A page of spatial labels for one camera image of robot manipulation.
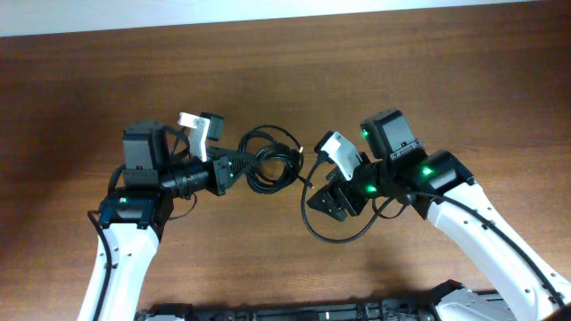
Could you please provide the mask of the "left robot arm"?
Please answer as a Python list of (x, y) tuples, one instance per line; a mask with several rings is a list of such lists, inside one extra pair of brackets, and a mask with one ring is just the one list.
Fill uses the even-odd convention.
[(125, 162), (98, 210), (87, 213), (98, 245), (81, 320), (134, 319), (175, 199), (202, 190), (221, 196), (257, 161), (219, 147), (193, 152), (182, 132), (153, 120), (126, 126), (122, 143)]

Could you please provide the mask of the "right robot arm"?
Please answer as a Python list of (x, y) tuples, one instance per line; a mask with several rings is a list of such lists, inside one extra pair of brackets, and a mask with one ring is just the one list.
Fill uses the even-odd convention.
[[(448, 281), (431, 290), (426, 312), (436, 320), (568, 320), (570, 283), (547, 264), (492, 205), (474, 175), (451, 152), (427, 154), (401, 111), (381, 111), (360, 124), (371, 158), (329, 131), (315, 147), (316, 163), (334, 169), (327, 184), (301, 197), (337, 221), (367, 204), (374, 218), (397, 201), (442, 231), (493, 285), (493, 302)], [(383, 199), (383, 205), (376, 205)]]

